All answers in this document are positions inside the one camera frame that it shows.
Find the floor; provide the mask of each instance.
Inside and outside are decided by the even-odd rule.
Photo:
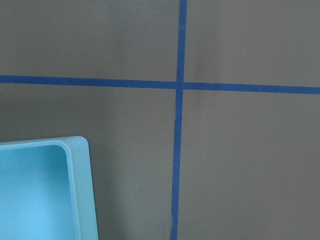
[[[87,138],[100,239],[318,239],[318,1],[14,0],[0,22],[0,141]]]

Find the gray floor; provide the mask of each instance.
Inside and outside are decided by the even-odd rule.
[[[0,75],[175,81],[179,1],[5,1]],[[185,82],[319,87],[316,0],[188,2]],[[179,240],[317,240],[318,95],[185,90]],[[88,139],[101,240],[168,240],[175,91],[0,83],[0,142]]]

